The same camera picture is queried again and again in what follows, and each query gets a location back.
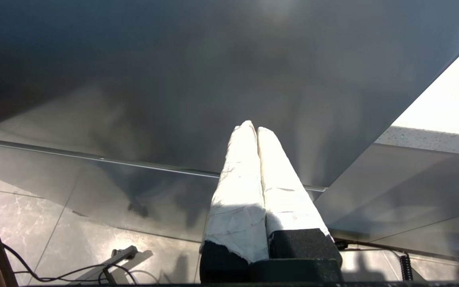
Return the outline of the paper-wrapped left gripper right finger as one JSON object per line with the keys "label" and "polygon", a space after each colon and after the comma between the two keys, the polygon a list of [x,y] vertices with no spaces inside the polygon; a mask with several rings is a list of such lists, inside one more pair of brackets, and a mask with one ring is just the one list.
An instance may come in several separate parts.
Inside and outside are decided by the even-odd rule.
{"label": "paper-wrapped left gripper right finger", "polygon": [[275,133],[259,127],[257,147],[270,258],[340,263],[334,239]]}

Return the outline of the paper-wrapped left gripper left finger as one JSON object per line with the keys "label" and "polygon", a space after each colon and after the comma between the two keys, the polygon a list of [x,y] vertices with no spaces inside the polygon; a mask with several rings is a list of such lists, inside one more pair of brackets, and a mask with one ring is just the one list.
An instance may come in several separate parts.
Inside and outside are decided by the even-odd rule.
{"label": "paper-wrapped left gripper left finger", "polygon": [[212,196],[199,251],[200,282],[247,282],[250,266],[269,259],[260,165],[255,127],[247,120],[231,133]]}

